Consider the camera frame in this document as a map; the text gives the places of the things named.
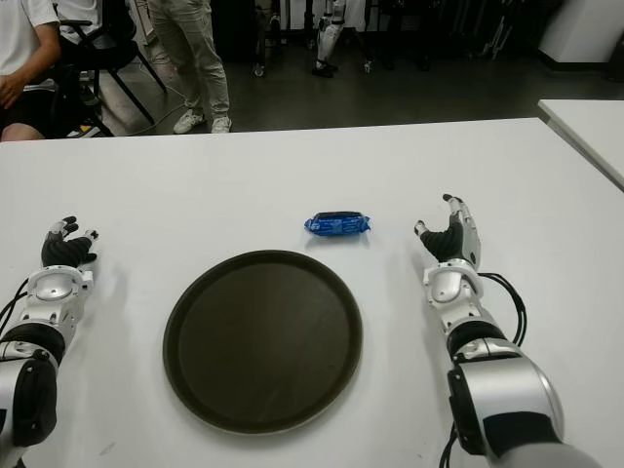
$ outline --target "person's hand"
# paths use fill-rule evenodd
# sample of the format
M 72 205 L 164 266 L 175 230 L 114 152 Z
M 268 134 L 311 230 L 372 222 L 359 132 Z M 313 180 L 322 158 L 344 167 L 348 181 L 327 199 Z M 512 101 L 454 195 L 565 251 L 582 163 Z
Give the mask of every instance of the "person's hand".
M 27 80 L 17 72 L 0 77 L 0 106 L 8 109 L 15 104 L 26 84 Z

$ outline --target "robotic arm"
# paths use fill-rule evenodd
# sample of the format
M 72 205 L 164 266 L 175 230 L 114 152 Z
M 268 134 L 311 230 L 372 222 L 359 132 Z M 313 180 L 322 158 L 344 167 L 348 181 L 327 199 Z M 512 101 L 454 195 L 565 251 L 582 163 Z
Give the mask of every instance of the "robotic arm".
M 449 400 L 461 446 L 492 467 L 599 468 L 563 444 L 564 412 L 553 385 L 481 305 L 477 226 L 461 199 L 444 200 L 448 230 L 431 232 L 419 221 L 415 232 L 440 262 L 425 271 L 424 286 L 453 363 Z
M 27 280 L 26 306 L 0 337 L 0 468 L 20 466 L 26 449 L 46 440 L 57 424 L 59 364 L 94 285 L 92 272 L 78 267 L 96 259 L 89 249 L 98 234 L 64 241 L 77 229 L 73 216 L 50 229 L 43 269 Z

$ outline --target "blue snack package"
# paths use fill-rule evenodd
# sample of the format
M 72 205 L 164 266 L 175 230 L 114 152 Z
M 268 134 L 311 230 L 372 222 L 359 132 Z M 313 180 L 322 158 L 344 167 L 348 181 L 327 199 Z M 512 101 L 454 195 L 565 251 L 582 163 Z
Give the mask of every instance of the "blue snack package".
M 371 229 L 371 219 L 357 212 L 318 213 L 305 221 L 305 228 L 317 236 L 350 236 Z

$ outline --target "white sneaker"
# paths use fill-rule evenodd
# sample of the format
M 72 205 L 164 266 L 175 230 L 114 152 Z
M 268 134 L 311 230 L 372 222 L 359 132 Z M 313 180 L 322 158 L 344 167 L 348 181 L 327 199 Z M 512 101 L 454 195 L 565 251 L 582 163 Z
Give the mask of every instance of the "white sneaker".
M 204 114 L 196 114 L 193 109 L 188 109 L 174 125 L 174 133 L 176 135 L 185 134 L 204 122 L 206 122 Z
M 213 134 L 229 134 L 232 128 L 232 121 L 229 117 L 219 117 L 213 121 Z

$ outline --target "white wall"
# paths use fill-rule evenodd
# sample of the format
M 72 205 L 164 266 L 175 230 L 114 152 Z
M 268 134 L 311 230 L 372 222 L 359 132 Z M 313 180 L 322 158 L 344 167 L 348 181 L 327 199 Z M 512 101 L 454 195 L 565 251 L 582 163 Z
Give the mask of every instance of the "white wall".
M 624 32 L 624 0 L 568 0 L 539 49 L 559 62 L 608 61 Z

